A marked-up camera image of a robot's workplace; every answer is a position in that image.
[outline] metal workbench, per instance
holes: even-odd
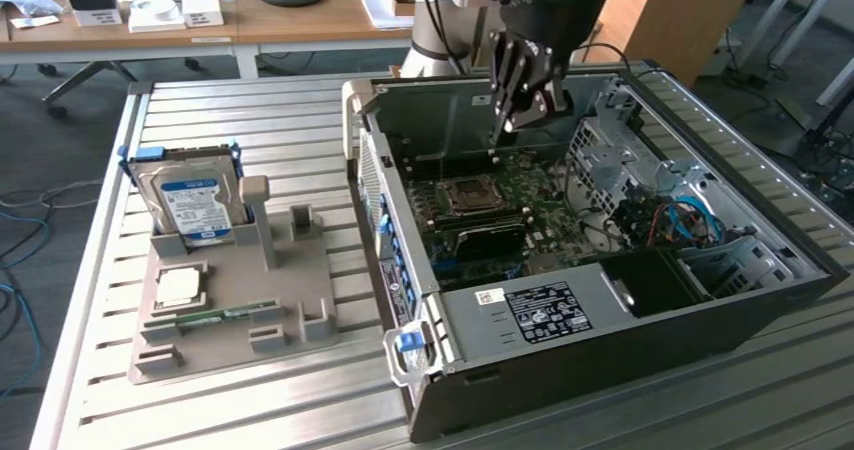
[[[340,86],[364,76],[371,75],[164,83],[128,97],[116,148],[130,144],[132,154],[140,144],[199,146],[234,137],[244,149],[246,173],[271,179],[270,211],[310,202],[322,213],[343,341],[184,381],[128,382],[151,217],[111,165],[32,448],[811,450],[853,440],[849,281],[731,354],[428,445],[410,444],[342,158]],[[790,181],[763,173],[770,163],[666,77],[643,79],[715,148],[729,149],[725,155],[759,182],[757,188],[851,268],[849,227]],[[666,148],[654,126],[649,132]]]

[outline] white cable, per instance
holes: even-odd
[[[101,183],[104,183],[104,180],[101,180],[101,179],[99,179],[99,180],[83,180],[80,182],[73,182],[73,183],[69,183],[68,185],[64,185],[61,187],[56,187],[56,188],[51,188],[51,189],[45,190],[39,195],[39,198],[35,198],[33,200],[27,200],[24,202],[11,203],[11,202],[7,202],[5,200],[0,199],[0,206],[1,207],[7,207],[7,208],[21,208],[21,207],[29,207],[32,205],[41,205],[43,207],[53,207],[57,210],[67,209],[67,208],[85,207],[87,205],[92,205],[93,203],[97,203],[97,198],[95,198],[92,200],[87,200],[84,202],[69,203],[67,205],[51,205],[48,203],[48,200],[59,197],[63,193],[65,193],[69,190],[73,190],[73,189],[81,188],[81,187],[88,187],[91,185],[100,185]],[[11,193],[21,193],[21,192],[31,192],[31,191],[36,191],[36,190],[19,190],[19,191],[11,192]]]

